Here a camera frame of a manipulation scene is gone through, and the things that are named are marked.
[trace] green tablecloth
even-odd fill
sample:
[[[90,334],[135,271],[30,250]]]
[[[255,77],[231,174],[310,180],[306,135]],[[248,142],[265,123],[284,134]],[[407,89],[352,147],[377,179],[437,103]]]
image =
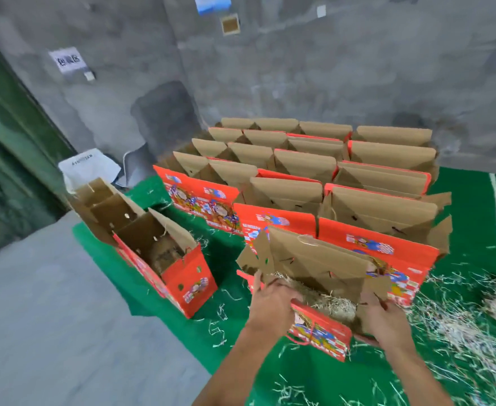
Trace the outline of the green tablecloth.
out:
[[[451,254],[438,262],[431,272],[433,281],[423,284],[421,293],[441,305],[457,301],[466,306],[480,306],[486,293],[496,284],[493,186],[487,173],[442,168],[431,193],[443,191],[453,192],[453,205],[446,208],[446,213],[453,215]],[[184,214],[172,206],[165,207],[170,199],[159,177],[142,182],[129,196],[143,208],[163,208],[162,213],[189,229],[200,240],[219,290],[193,319],[184,318],[168,300],[161,299],[136,270],[127,266],[111,247],[96,240],[83,224],[73,228],[74,235],[122,294],[133,315],[161,318],[213,373],[231,349],[249,312],[250,293],[245,282],[236,275],[234,263],[244,240],[211,230],[202,219]],[[441,275],[455,277],[458,281],[450,285],[441,280]],[[493,278],[495,282],[490,285],[475,282],[479,276]],[[496,336],[496,323],[488,317],[482,321],[483,327]],[[448,346],[427,334],[424,327],[414,327],[414,336],[424,359],[431,362],[433,369],[442,368],[441,382],[452,396],[468,400],[474,389],[479,391],[481,398],[491,390],[494,392],[490,374],[488,381],[485,375],[478,376],[479,365],[457,361],[453,352],[447,350]],[[451,372],[443,372],[450,368],[453,368],[453,373],[463,370],[467,377],[458,378]],[[357,404],[358,401],[368,406],[402,404],[402,399],[406,400],[406,397],[400,383],[378,350],[353,344],[349,361],[341,363],[315,348],[299,347],[283,338],[261,368],[248,404],[311,406],[350,401],[354,402],[350,404]],[[485,401],[494,404],[488,397]]]

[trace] gray concrete floor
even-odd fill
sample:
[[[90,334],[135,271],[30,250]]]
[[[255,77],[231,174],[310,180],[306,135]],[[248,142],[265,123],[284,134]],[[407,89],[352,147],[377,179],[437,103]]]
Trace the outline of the gray concrete floor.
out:
[[[190,405],[209,374],[59,222],[0,250],[0,406]]]

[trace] gray concrete wall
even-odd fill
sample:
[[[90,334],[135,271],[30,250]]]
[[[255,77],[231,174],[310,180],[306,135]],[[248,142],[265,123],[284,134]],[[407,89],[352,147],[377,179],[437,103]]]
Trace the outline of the gray concrete wall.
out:
[[[81,0],[2,1],[0,47],[78,149],[136,147],[130,106],[185,75],[203,125],[420,125],[442,164],[496,172],[496,0],[232,0],[242,31],[227,37],[224,14],[200,17],[194,0],[163,0],[168,20],[160,0],[99,0],[93,13]],[[46,57],[69,45],[96,70],[93,86]]]

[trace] white sticker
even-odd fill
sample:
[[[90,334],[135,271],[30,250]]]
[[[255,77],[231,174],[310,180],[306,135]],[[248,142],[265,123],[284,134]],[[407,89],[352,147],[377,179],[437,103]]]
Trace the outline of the white sticker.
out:
[[[213,11],[228,10],[231,7],[231,0],[196,0],[196,6],[197,12],[202,15]]]
[[[83,61],[81,54],[79,54],[75,47],[49,51],[49,55],[62,74],[86,68],[86,63]]]
[[[325,4],[319,5],[317,10],[317,18],[322,18],[327,15],[327,6]]]

